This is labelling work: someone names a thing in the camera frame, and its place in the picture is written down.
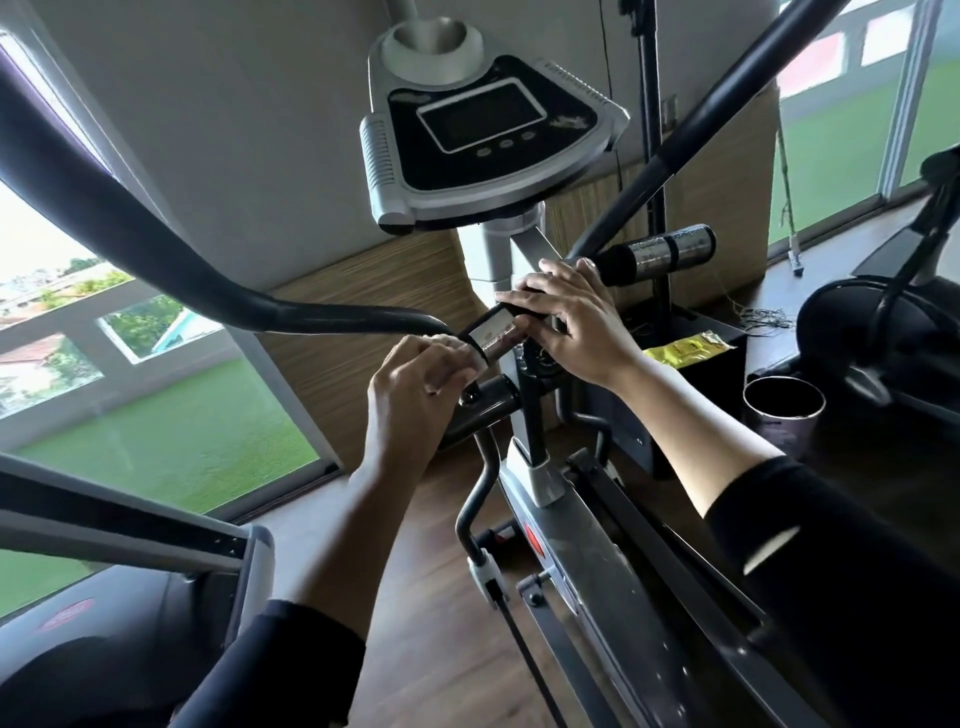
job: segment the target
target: hand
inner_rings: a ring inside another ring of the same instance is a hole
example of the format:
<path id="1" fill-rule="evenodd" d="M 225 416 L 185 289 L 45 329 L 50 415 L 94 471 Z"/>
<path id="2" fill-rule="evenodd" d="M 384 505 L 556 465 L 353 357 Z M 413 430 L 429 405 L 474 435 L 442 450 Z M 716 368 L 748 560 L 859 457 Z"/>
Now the hand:
<path id="1" fill-rule="evenodd" d="M 405 336 L 370 380 L 361 468 L 419 480 L 460 393 L 476 375 L 472 352 L 466 348 Z"/>
<path id="2" fill-rule="evenodd" d="M 573 268 L 559 260 L 541 260 L 540 269 L 543 273 L 516 282 L 520 290 L 498 292 L 497 300 L 563 321 L 566 334 L 534 316 L 517 316 L 515 323 L 568 372 L 616 392 L 643 354 L 623 326 L 596 267 L 580 258 Z"/>

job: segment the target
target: wooden wall panel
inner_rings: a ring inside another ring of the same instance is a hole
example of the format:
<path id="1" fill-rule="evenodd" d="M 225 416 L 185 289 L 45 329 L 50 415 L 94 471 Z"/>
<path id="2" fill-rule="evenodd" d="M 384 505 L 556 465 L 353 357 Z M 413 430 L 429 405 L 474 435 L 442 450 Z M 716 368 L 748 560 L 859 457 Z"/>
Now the wooden wall panel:
<path id="1" fill-rule="evenodd" d="M 761 278 L 766 270 L 777 99 L 765 92 L 744 109 L 667 185 L 673 228 L 707 223 L 718 236 L 713 261 L 673 276 L 677 303 L 704 303 Z M 638 167 L 624 170 L 628 182 Z M 547 235 L 562 252 L 617 194 L 615 176 L 586 183 L 547 202 Z M 645 210 L 613 242 L 646 233 Z M 621 292 L 649 295 L 642 283 Z M 453 328 L 472 320 L 478 302 L 469 287 L 455 232 L 390 240 L 281 286 L 282 299 L 421 308 Z M 260 340 L 347 468 L 363 451 L 366 387 L 395 336 L 284 336 Z"/>
<path id="2" fill-rule="evenodd" d="M 454 329 L 477 314 L 450 231 L 390 240 L 296 279 L 275 292 L 311 303 L 421 308 Z M 347 468 L 363 454 L 367 382 L 398 336 L 261 334 L 260 342 Z"/>

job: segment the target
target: cable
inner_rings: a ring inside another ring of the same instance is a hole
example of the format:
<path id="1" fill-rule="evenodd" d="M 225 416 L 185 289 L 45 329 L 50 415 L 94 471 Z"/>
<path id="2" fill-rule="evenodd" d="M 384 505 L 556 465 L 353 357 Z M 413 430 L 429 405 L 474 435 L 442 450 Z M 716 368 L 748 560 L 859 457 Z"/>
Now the cable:
<path id="1" fill-rule="evenodd" d="M 603 38 L 603 60 L 607 64 L 607 98 L 613 100 L 613 79 L 610 75 L 610 51 L 607 48 L 607 22 L 603 19 L 603 0 L 597 0 L 597 10 L 600 12 L 600 35 Z M 620 150 L 614 149 L 616 159 L 616 191 L 623 192 L 623 169 L 620 167 Z"/>
<path id="2" fill-rule="evenodd" d="M 748 336 L 753 336 L 754 338 L 766 338 L 776 334 L 775 331 L 753 333 L 755 328 L 794 327 L 793 316 L 788 314 L 782 308 L 753 308 L 751 306 L 744 305 L 743 303 L 734 301 L 727 292 L 727 286 L 725 286 L 723 281 L 720 280 L 720 276 L 717 275 L 717 272 L 711 270 L 710 273 L 720 286 L 720 290 L 723 292 L 724 298 L 730 302 L 730 305 L 733 309 L 733 314 L 736 316 L 737 322 L 740 324 L 740 328 L 746 331 Z"/>
<path id="3" fill-rule="evenodd" d="M 560 706 L 557 705 L 557 701 L 547 687 L 546 680 L 543 679 L 543 673 L 540 672 L 540 668 L 537 667 L 534 656 L 530 652 L 530 647 L 528 647 L 527 643 L 523 640 L 523 635 L 520 634 L 520 630 L 516 626 L 514 616 L 510 614 L 510 610 L 507 608 L 507 600 L 501 595 L 494 601 L 496 602 L 497 610 L 503 615 L 504 620 L 507 622 L 507 627 L 510 628 L 510 634 L 514 636 L 514 642 L 516 642 L 520 654 L 523 655 L 523 661 L 527 664 L 530 674 L 533 675 L 534 682 L 537 683 L 537 689 L 543 696 L 543 702 L 546 703 L 547 710 L 550 711 L 550 715 L 553 716 L 554 721 L 557 723 L 557 728 L 566 728 L 566 721 L 564 720 L 564 715 L 560 712 Z"/>

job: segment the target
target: black sleeve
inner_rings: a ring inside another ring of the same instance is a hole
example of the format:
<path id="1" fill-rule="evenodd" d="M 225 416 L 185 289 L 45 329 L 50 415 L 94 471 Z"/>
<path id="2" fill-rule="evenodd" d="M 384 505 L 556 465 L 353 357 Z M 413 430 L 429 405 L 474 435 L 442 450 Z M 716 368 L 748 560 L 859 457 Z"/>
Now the black sleeve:
<path id="1" fill-rule="evenodd" d="M 346 725 L 365 649 L 340 622 L 309 607 L 272 600 L 171 726 Z"/>
<path id="2" fill-rule="evenodd" d="M 960 583 L 948 573 L 787 457 L 737 478 L 706 518 L 853 725 L 956 724 Z"/>

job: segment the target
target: red roof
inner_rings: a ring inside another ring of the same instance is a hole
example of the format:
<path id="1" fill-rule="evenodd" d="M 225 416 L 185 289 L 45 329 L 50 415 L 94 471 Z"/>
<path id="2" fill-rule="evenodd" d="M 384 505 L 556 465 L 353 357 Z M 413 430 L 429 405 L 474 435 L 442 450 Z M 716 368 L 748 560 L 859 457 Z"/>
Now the red roof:
<path id="1" fill-rule="evenodd" d="M 12 352 L 0 353 L 0 364 L 39 364 L 47 360 L 60 346 L 63 334 L 55 333 L 45 339 L 25 344 Z"/>

